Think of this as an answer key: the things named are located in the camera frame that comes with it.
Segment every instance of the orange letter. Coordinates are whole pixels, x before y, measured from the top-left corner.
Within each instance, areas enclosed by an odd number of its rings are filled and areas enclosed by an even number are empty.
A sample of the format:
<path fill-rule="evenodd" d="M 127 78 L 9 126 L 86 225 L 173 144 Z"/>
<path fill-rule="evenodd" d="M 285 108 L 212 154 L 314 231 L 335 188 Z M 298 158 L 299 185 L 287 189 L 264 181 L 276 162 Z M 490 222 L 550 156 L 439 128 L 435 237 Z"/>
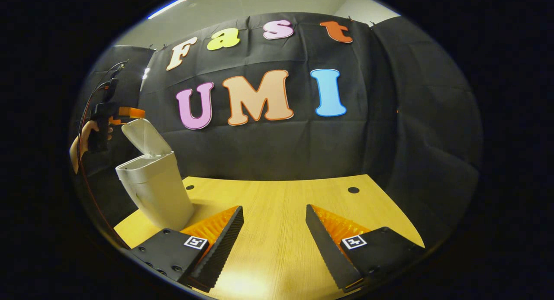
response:
<path fill-rule="evenodd" d="M 191 44 L 195 44 L 196 40 L 198 40 L 197 37 L 190 38 L 189 40 L 185 41 L 182 44 L 178 44 L 174 47 L 174 53 L 171 56 L 170 65 L 166 67 L 166 71 L 169 71 L 170 69 L 174 69 L 180 65 L 181 57 L 186 57 L 188 54 L 188 49 L 190 48 Z"/>
<path fill-rule="evenodd" d="M 281 120 L 293 117 L 294 112 L 289 108 L 287 91 L 285 91 L 285 78 L 288 76 L 289 73 L 282 69 L 269 71 L 261 79 L 257 91 L 243 76 L 225 79 L 223 86 L 229 90 L 229 102 L 231 104 L 231 117 L 227 120 L 227 123 L 232 126 L 247 123 L 248 116 L 243 114 L 242 105 L 247 109 L 248 114 L 255 121 L 258 121 L 266 101 L 265 119 Z"/>
<path fill-rule="evenodd" d="M 335 21 L 321 22 L 319 24 L 327 28 L 327 34 L 329 34 L 332 39 L 341 43 L 351 43 L 353 41 L 352 37 L 344 36 L 342 33 L 343 30 L 348 30 L 348 27 L 338 25 Z"/>

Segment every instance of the cable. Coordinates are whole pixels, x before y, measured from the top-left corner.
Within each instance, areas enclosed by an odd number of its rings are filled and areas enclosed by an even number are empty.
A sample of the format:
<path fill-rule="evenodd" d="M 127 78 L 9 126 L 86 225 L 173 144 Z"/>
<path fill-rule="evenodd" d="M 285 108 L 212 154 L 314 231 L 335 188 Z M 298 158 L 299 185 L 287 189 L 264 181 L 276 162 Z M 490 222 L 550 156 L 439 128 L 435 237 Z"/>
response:
<path fill-rule="evenodd" d="M 104 76 L 102 76 L 102 78 L 98 81 L 98 84 L 95 86 L 94 90 L 90 93 L 90 96 L 89 96 L 89 99 L 87 100 L 87 104 L 85 105 L 85 110 L 83 111 L 83 114 L 81 115 L 81 120 L 79 121 L 79 134 L 77 136 L 77 161 L 78 161 L 78 164 L 79 164 L 79 168 L 81 168 L 81 173 L 83 174 L 83 179 L 85 180 L 85 184 L 87 185 L 87 189 L 89 191 L 89 194 L 90 196 L 92 197 L 93 199 L 93 202 L 94 202 L 94 205 L 97 207 L 97 210 L 98 212 L 100 213 L 102 219 L 104 220 L 104 222 L 108 225 L 108 228 L 116 235 L 116 238 L 119 239 L 119 241 L 123 244 L 123 247 L 127 247 L 127 248 L 130 248 L 122 239 L 121 237 L 119 237 L 119 235 L 114 231 L 113 227 L 111 227 L 111 225 L 108 223 L 106 217 L 102 214 L 102 211 L 100 210 L 100 207 L 98 206 L 98 203 L 97 203 L 97 200 L 94 198 L 94 194 L 92 192 L 92 190 L 90 189 L 90 184 L 89 184 L 89 181 L 87 180 L 87 174 L 85 172 L 85 168 L 83 166 L 83 161 L 81 160 L 81 134 L 83 133 L 83 127 L 84 127 L 84 121 L 85 121 L 85 116 L 87 116 L 87 112 L 89 110 L 89 106 L 90 106 L 90 101 L 92 100 L 94 94 L 99 90 L 100 87 L 103 87 L 103 85 L 107 84 L 108 82 L 106 83 L 102 83 L 101 82 L 104 80 L 104 78 L 106 77 L 106 75 L 109 74 L 110 71 L 112 71 L 115 67 L 117 67 L 118 65 L 121 65 L 121 67 L 119 67 L 119 69 L 117 69 L 113 74 L 112 74 L 112 77 L 111 79 L 113 79 L 115 77 L 115 75 L 117 75 L 117 73 L 119 73 L 119 71 L 121 71 L 121 69 L 124 67 L 124 65 L 129 62 L 129 60 L 127 61 L 123 61 L 123 62 L 119 62 L 117 63 L 116 65 L 110 67 L 110 69 L 105 73 Z"/>

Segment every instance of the trash can lid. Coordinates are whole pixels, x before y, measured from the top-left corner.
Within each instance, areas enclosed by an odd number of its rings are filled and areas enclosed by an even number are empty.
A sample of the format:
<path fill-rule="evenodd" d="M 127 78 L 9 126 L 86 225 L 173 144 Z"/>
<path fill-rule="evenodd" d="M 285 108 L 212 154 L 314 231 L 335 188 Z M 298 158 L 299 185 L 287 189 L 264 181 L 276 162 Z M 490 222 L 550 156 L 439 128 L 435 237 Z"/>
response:
<path fill-rule="evenodd" d="M 171 153 L 171 147 L 150 121 L 140 118 L 121 127 L 121 131 L 133 145 L 145 155 L 164 156 Z"/>

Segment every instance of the orange soft pad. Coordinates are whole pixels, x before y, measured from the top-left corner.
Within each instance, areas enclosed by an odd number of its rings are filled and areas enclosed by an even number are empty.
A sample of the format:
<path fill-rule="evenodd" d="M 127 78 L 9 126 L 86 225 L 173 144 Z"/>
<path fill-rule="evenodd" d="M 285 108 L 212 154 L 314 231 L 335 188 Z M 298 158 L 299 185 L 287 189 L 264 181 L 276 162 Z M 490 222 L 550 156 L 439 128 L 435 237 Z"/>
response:
<path fill-rule="evenodd" d="M 346 253 L 344 252 L 344 250 L 342 250 L 341 240 L 355 235 L 362 235 L 371 231 L 370 229 L 362 227 L 362 225 L 359 225 L 354 221 L 335 215 L 334 213 L 331 213 L 330 211 L 327 211 L 325 209 L 321 209 L 320 207 L 314 205 L 311 206 L 313 208 L 313 211 L 315 211 L 315 213 L 319 217 L 321 223 L 323 223 L 325 229 L 327 230 L 327 233 L 331 235 L 331 238 L 346 258 L 348 258 L 348 256 L 346 256 Z"/>
<path fill-rule="evenodd" d="M 181 233 L 196 237 L 202 237 L 203 239 L 208 239 L 208 249 L 206 249 L 206 252 L 204 252 L 204 254 L 202 255 L 202 258 L 204 258 L 206 253 L 208 253 L 208 251 L 212 248 L 213 243 L 216 242 L 216 239 L 221 234 L 221 231 L 223 231 L 227 223 L 229 223 L 229 220 L 238 207 L 239 206 L 234 206 L 225 211 L 222 211 L 221 213 L 218 213 L 217 215 L 211 216 L 198 223 L 195 223 L 182 230 Z"/>

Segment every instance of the pink letter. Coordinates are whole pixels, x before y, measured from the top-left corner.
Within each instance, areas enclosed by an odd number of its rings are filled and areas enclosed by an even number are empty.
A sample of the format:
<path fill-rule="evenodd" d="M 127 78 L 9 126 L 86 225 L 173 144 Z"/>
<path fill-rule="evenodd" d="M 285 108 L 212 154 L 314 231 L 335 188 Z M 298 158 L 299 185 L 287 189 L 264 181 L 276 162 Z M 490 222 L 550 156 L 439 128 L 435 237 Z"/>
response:
<path fill-rule="evenodd" d="M 290 28 L 289 25 L 290 25 L 290 22 L 287 20 L 267 22 L 264 25 L 265 39 L 271 40 L 271 39 L 287 38 L 288 36 L 291 36 L 294 30 Z"/>
<path fill-rule="evenodd" d="M 213 88 L 213 83 L 203 83 L 196 90 L 200 93 L 202 99 L 202 116 L 199 118 L 192 117 L 190 113 L 190 96 L 192 89 L 186 89 L 177 93 L 179 100 L 180 120 L 188 129 L 196 130 L 206 127 L 212 120 L 212 98 L 210 91 Z"/>

